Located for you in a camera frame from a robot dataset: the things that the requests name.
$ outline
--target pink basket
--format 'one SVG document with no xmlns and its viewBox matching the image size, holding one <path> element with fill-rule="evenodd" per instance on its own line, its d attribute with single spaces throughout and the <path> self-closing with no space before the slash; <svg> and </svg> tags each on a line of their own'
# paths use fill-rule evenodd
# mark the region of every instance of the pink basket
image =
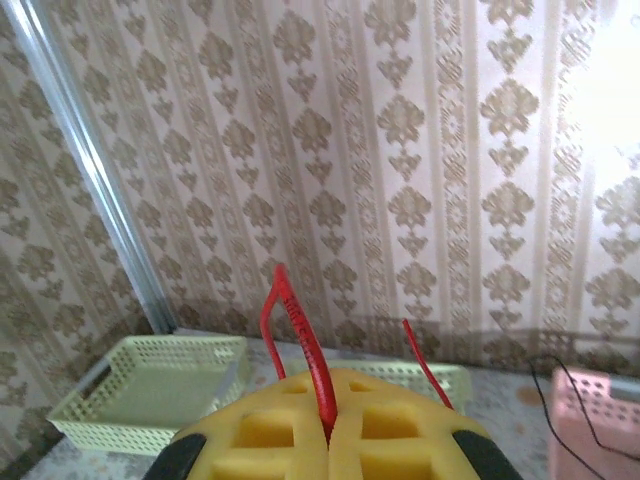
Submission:
<svg viewBox="0 0 640 480">
<path fill-rule="evenodd" d="M 640 404 L 609 397 L 609 376 L 569 369 L 600 443 L 640 455 Z M 640 463 L 600 448 L 591 435 L 571 381 L 563 370 L 553 374 L 551 422 L 558 436 L 600 475 L 612 480 L 640 479 Z M 549 472 L 552 480 L 597 478 L 550 434 Z"/>
</svg>

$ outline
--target light green basket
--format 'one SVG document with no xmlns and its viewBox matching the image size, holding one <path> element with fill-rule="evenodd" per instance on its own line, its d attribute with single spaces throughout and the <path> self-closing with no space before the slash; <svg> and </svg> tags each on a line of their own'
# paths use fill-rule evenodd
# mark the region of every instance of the light green basket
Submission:
<svg viewBox="0 0 640 480">
<path fill-rule="evenodd" d="M 330 368 L 350 368 L 372 377 L 381 378 L 389 383 L 403 386 L 441 403 L 438 393 L 431 386 L 417 363 L 370 362 L 367 360 L 327 360 L 327 363 Z M 289 375 L 295 375 L 309 369 L 304 359 L 285 362 L 285 368 Z M 430 363 L 429 368 L 446 392 L 453 407 L 457 412 L 464 415 L 465 404 L 473 399 L 469 372 L 457 365 L 441 363 Z"/>
<path fill-rule="evenodd" d="M 78 448 L 157 455 L 237 400 L 250 374 L 243 337 L 127 337 L 47 418 Z"/>
</svg>

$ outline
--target wallpaper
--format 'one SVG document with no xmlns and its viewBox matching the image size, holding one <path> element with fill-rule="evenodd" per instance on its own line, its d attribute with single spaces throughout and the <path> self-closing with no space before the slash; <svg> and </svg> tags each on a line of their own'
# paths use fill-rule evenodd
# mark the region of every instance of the wallpaper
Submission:
<svg viewBox="0 0 640 480">
<path fill-rule="evenodd" d="M 407 317 L 430 358 L 638 374 L 640 138 L 605 136 L 628 125 L 589 103 L 626 78 L 598 46 L 638 31 L 615 5 L 50 13 L 182 325 L 257 335 L 284 262 L 327 347 L 409 355 Z M 293 339 L 282 310 L 273 329 Z"/>
<path fill-rule="evenodd" d="M 0 476 L 19 478 L 59 438 L 51 407 L 117 340 L 148 327 L 0 13 Z"/>
</svg>

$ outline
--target black wire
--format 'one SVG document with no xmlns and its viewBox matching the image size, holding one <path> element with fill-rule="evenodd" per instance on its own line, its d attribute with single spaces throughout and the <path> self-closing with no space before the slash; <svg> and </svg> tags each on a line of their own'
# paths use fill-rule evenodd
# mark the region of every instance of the black wire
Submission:
<svg viewBox="0 0 640 480">
<path fill-rule="evenodd" d="M 591 436 L 593 437 L 596 444 L 600 448 L 607 450 L 609 452 L 617 453 L 618 455 L 622 455 L 623 457 L 629 458 L 631 460 L 635 460 L 636 462 L 640 461 L 640 457 L 636 457 L 634 455 L 631 455 L 630 453 L 623 452 L 621 450 L 609 447 L 607 445 L 603 445 L 600 442 L 600 440 L 598 439 L 598 435 L 596 434 L 596 430 L 593 427 L 593 424 L 591 423 L 591 419 L 587 414 L 587 409 L 584 406 L 584 401 L 582 400 L 582 396 L 580 395 L 580 392 L 578 391 L 578 387 L 576 386 L 576 381 L 571 376 L 571 374 L 569 373 L 569 370 L 567 369 L 565 364 L 562 362 L 562 360 L 560 360 L 555 355 L 551 355 L 551 354 L 535 355 L 527 360 L 527 362 L 529 363 L 529 367 L 531 368 L 531 376 L 533 377 L 533 381 L 536 384 L 536 390 L 538 391 L 538 395 L 540 396 L 540 400 L 542 401 L 542 408 L 544 410 L 544 416 L 545 416 L 545 419 L 547 420 L 547 424 L 549 425 L 549 430 L 551 430 L 552 435 L 555 437 L 558 443 L 562 446 L 562 448 L 564 448 L 571 456 L 573 456 L 576 460 L 578 460 L 587 470 L 593 473 L 600 480 L 606 480 L 591 465 L 585 462 L 576 452 L 574 452 L 566 443 L 564 443 L 564 441 L 558 435 L 558 432 L 556 432 L 555 428 L 553 428 L 553 424 L 551 423 L 551 417 L 549 416 L 549 408 L 547 407 L 547 402 L 544 398 L 544 394 L 542 393 L 542 389 L 540 388 L 540 384 L 538 383 L 538 375 L 536 373 L 536 368 L 534 365 L 534 362 L 536 360 L 540 360 L 544 358 L 550 358 L 554 360 L 558 365 L 560 365 L 560 368 L 562 368 L 567 378 L 571 381 L 571 386 L 573 387 L 573 391 L 575 392 L 576 397 L 578 398 L 578 402 L 580 403 L 580 409 L 582 410 L 584 418 L 587 421 L 587 425 L 589 425 L 589 430 L 591 430 Z"/>
</svg>

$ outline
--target yellow foam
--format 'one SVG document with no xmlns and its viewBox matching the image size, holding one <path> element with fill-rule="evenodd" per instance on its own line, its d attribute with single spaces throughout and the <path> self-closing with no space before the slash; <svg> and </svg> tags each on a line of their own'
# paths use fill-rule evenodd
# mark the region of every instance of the yellow foam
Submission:
<svg viewBox="0 0 640 480">
<path fill-rule="evenodd" d="M 406 388 L 332 369 L 338 419 L 327 449 L 308 372 L 180 431 L 207 437 L 188 480 L 477 480 L 451 434 L 474 420 Z"/>
</svg>

